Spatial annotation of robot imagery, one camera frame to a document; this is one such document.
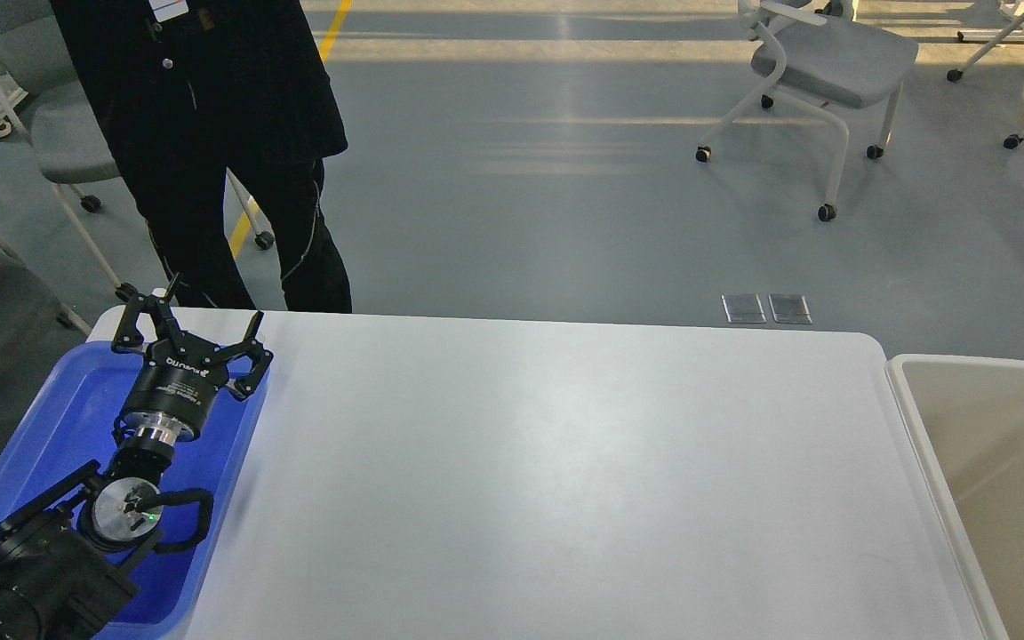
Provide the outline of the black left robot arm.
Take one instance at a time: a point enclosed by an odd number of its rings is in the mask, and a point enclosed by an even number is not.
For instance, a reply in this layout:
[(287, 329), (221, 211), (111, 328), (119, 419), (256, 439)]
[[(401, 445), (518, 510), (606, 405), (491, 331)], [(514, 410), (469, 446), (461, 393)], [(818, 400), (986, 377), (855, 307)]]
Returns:
[(0, 459), (0, 639), (147, 639), (187, 614), (273, 353), (125, 286), (110, 346), (65, 356)]

